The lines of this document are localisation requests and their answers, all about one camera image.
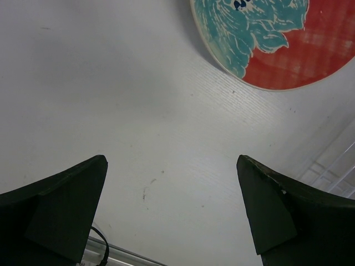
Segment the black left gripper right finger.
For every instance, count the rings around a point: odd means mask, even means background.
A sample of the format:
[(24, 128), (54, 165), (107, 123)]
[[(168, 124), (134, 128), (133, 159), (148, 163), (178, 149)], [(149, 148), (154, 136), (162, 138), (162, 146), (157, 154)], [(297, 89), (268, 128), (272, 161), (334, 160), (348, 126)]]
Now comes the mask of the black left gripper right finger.
[(354, 265), (354, 200), (238, 157), (237, 175), (263, 265)]

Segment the red plate with teal print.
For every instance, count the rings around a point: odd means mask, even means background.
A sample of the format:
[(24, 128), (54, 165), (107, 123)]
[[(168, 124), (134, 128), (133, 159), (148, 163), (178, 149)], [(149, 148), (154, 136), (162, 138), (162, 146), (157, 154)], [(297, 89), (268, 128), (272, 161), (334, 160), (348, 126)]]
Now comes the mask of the red plate with teal print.
[(353, 1), (199, 0), (190, 5), (214, 61), (256, 88), (301, 88), (354, 58)]

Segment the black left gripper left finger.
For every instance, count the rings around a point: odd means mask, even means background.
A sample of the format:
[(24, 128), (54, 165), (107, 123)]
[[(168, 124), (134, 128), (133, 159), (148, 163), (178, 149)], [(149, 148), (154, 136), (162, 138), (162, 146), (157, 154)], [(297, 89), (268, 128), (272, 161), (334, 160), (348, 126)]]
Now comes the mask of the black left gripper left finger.
[(80, 263), (107, 170), (96, 155), (1, 194), (1, 265)]

